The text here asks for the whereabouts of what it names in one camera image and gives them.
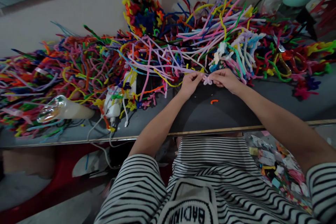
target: pipe cleaner craft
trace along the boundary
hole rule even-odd
[[[60,24],[59,42],[42,42],[44,49],[0,59],[1,123],[18,139],[34,138],[53,125],[47,138],[59,136],[66,121],[36,122],[43,105],[57,95],[103,112],[106,94],[123,103],[122,117],[156,105],[156,94],[167,97],[169,87],[181,85],[184,74],[208,74],[229,68],[246,85],[254,79],[278,77],[296,82],[294,96],[317,95],[321,82],[313,75],[330,73],[334,60],[319,56],[334,53],[336,41],[301,45],[299,23],[276,15],[262,15],[244,0],[178,3],[180,12],[166,13],[158,0],[123,0],[130,32],[116,36],[90,33],[80,37]],[[132,92],[138,75],[145,76],[142,91]],[[160,84],[146,91],[149,78]]]

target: white wall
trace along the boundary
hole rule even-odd
[[[0,17],[0,57],[14,55],[11,48],[24,52],[42,48],[40,41],[57,39],[56,21],[69,30],[86,35],[83,24],[97,34],[114,35],[127,30],[122,0],[28,0],[3,9]],[[193,5],[198,0],[189,0]],[[258,0],[247,0],[256,3]],[[162,0],[165,12],[179,10],[176,0]]]

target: table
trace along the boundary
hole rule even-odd
[[[315,77],[316,80],[322,81],[317,90],[320,94],[311,95],[305,101],[298,101],[292,96],[293,84],[282,83],[276,77],[253,81],[254,89],[309,125],[336,124],[336,64],[331,66],[333,69],[331,74]],[[162,94],[157,95],[155,107],[131,112],[129,126],[124,127],[125,118],[123,118],[118,124],[118,130],[113,134],[112,140],[135,140],[142,129],[169,103],[176,92],[176,89],[169,89],[167,99]],[[217,99],[219,102],[211,105],[210,101],[213,99]],[[43,137],[16,140],[12,132],[8,133],[2,130],[0,148],[86,143],[89,130],[99,118],[100,113],[97,112],[92,119],[83,122],[84,127],[68,128],[58,138],[48,139],[45,142]],[[177,115],[169,135],[199,135],[261,129],[263,126],[258,118],[237,96],[214,85],[200,84]],[[102,120],[90,134],[89,142],[108,140],[109,132]]]

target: hand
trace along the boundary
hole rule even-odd
[[[183,77],[183,83],[179,94],[188,100],[195,92],[197,85],[203,79],[204,74],[201,72],[192,72]]]
[[[235,74],[228,68],[213,72],[209,75],[209,78],[213,80],[213,83],[217,85],[217,87],[226,87],[234,95],[238,95],[246,88],[246,85],[240,82]]]

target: black and white striped clothing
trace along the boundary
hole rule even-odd
[[[262,181],[243,138],[184,138],[167,188],[153,158],[127,158],[95,223],[336,223],[336,163],[307,184],[313,216]]]

